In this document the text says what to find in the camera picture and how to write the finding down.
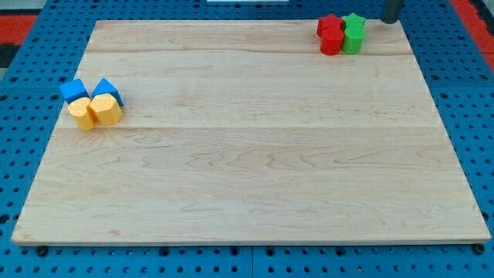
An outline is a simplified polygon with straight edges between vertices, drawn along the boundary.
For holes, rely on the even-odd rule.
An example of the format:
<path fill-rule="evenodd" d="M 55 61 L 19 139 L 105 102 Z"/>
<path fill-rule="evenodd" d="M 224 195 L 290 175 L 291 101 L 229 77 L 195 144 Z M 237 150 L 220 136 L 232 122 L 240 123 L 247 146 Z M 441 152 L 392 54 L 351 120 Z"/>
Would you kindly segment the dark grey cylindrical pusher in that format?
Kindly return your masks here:
<path fill-rule="evenodd" d="M 381 13 L 381 21 L 385 24 L 394 24 L 399 19 L 404 0 L 385 0 Z"/>

